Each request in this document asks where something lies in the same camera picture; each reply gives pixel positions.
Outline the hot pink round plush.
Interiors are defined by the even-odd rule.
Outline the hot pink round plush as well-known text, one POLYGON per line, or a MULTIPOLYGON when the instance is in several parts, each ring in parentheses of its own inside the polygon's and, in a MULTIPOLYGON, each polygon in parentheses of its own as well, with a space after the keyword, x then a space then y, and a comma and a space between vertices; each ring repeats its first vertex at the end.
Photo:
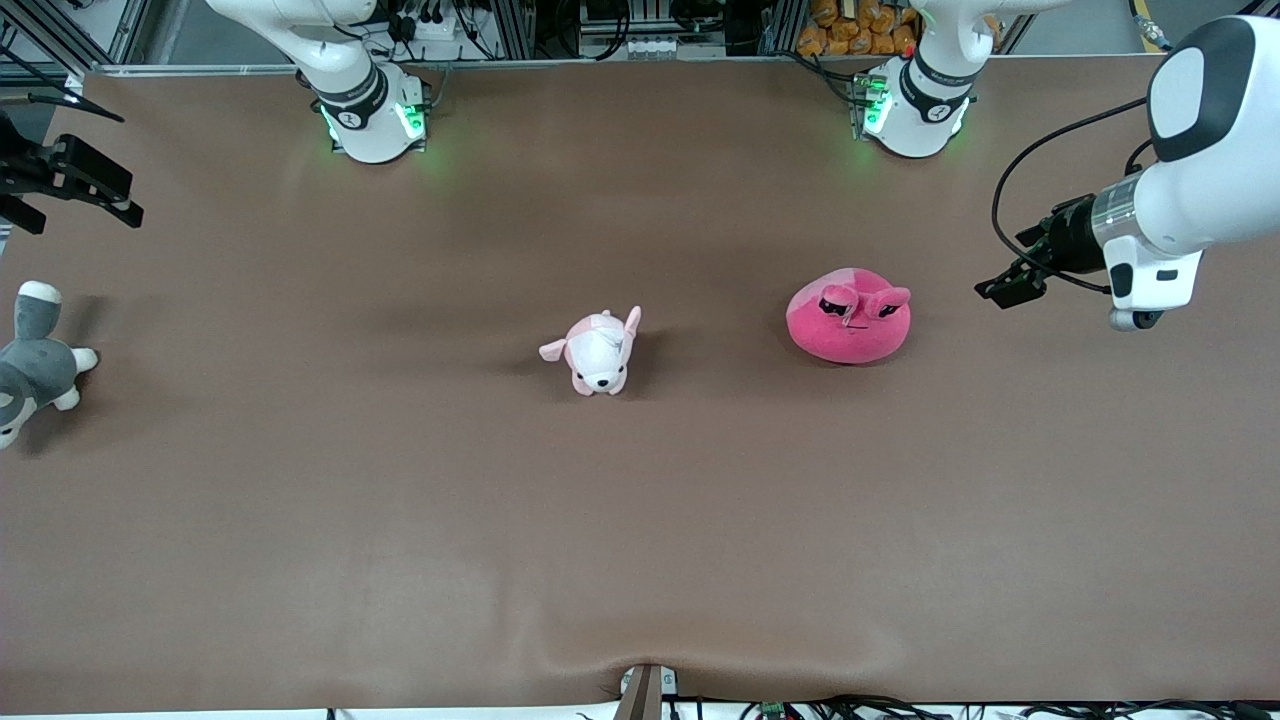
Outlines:
POLYGON ((911 291, 864 268, 826 273, 797 291, 785 311, 792 342, 841 365, 878 363, 897 352, 911 327, 911 291))

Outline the grey white husky plush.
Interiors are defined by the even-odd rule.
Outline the grey white husky plush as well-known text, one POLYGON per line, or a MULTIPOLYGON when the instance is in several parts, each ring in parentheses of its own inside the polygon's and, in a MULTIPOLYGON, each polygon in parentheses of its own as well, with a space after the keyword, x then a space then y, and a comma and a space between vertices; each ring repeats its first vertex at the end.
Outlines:
POLYGON ((88 347, 52 337, 61 293, 42 281, 24 282, 14 302, 14 338, 0 348, 0 451, 44 407, 69 411, 81 401, 79 378, 100 363, 88 347))

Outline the bag of orange items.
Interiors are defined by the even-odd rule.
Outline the bag of orange items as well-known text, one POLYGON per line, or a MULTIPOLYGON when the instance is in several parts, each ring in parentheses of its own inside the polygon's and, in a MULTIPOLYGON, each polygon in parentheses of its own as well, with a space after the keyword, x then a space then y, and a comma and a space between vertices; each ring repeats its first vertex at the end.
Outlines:
POLYGON ((909 0, 806 0, 803 56, 911 55, 924 27, 909 0))

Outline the white power strip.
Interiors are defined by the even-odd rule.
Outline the white power strip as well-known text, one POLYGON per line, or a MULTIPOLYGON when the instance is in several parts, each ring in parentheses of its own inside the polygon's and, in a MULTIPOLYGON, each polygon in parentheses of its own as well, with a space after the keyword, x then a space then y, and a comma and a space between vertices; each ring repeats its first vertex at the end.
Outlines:
POLYGON ((387 0, 387 13, 394 40, 445 42, 463 33, 457 12, 444 0, 387 0))

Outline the pale pink dog plush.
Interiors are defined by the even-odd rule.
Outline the pale pink dog plush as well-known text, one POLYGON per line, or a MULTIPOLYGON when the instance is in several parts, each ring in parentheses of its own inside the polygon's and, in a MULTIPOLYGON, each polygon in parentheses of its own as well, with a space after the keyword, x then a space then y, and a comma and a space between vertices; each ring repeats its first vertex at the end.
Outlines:
POLYGON ((581 396, 620 395, 628 379, 628 361, 643 319, 640 306, 631 307, 625 319, 611 310, 589 314, 567 333, 539 347, 547 363, 563 360, 572 378, 573 389, 581 396))

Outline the aluminium equipment rack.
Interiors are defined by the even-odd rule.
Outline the aluminium equipment rack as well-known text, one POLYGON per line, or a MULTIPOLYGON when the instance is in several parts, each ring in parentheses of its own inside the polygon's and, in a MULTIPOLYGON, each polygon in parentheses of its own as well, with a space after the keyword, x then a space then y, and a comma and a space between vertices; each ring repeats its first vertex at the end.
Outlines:
POLYGON ((490 61, 700 61, 792 51, 809 0, 454 0, 490 61))

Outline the brown table mat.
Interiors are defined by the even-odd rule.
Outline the brown table mat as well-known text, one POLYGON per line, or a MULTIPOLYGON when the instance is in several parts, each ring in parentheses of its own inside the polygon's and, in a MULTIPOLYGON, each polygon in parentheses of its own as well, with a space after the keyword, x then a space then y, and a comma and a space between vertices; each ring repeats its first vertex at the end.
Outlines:
POLYGON ((0 260, 102 361, 0 451, 0 714, 733 700, 1280 700, 1280 238, 1120 333, 1002 311, 989 196, 1151 58, 1004 59, 960 136, 852 140, 790 61, 454 72, 424 152, 291 76, 59 110, 145 222, 38 200, 0 260), (797 347, 864 268, 902 347, 797 347), (539 347, 643 309, 620 395, 539 347))

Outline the metal table edge bracket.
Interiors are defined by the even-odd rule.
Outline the metal table edge bracket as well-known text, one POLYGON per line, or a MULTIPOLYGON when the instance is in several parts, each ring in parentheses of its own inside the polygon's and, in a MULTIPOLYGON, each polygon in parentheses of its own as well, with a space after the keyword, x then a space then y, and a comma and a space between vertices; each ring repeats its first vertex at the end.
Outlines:
POLYGON ((621 698, 612 720, 682 720, 678 710, 678 674, 675 669, 640 664, 628 667, 620 683, 621 698))

